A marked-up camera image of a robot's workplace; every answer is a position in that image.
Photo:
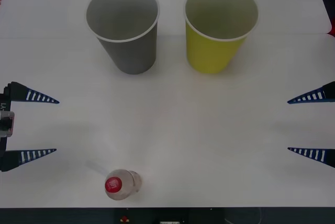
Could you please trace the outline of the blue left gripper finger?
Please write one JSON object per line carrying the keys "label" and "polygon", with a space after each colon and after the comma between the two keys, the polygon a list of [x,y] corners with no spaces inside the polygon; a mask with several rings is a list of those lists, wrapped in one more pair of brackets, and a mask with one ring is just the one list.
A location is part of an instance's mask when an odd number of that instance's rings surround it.
{"label": "blue left gripper finger", "polygon": [[55,151],[56,149],[5,151],[1,157],[1,172],[10,171]]}
{"label": "blue left gripper finger", "polygon": [[30,89],[20,83],[11,82],[5,88],[9,99],[15,102],[34,102],[34,103],[49,103],[59,104],[60,102],[44,93]]}

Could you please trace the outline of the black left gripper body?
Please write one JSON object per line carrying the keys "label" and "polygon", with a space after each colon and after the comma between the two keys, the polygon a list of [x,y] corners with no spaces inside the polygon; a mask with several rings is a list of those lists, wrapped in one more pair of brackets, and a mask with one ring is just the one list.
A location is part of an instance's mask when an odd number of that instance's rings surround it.
{"label": "black left gripper body", "polygon": [[11,101],[4,94],[1,94],[1,156],[4,155],[7,145],[7,138],[11,136]]}

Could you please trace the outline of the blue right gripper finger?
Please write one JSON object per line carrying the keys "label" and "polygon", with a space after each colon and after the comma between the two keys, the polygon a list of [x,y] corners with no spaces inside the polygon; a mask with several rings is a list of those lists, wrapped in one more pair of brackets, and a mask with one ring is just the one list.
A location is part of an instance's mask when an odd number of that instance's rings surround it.
{"label": "blue right gripper finger", "polygon": [[310,92],[301,94],[293,99],[290,99],[288,104],[301,103],[334,103],[335,99],[335,81],[323,85],[322,87]]}
{"label": "blue right gripper finger", "polygon": [[288,147],[287,149],[301,156],[335,168],[335,149],[306,149],[296,147]]}

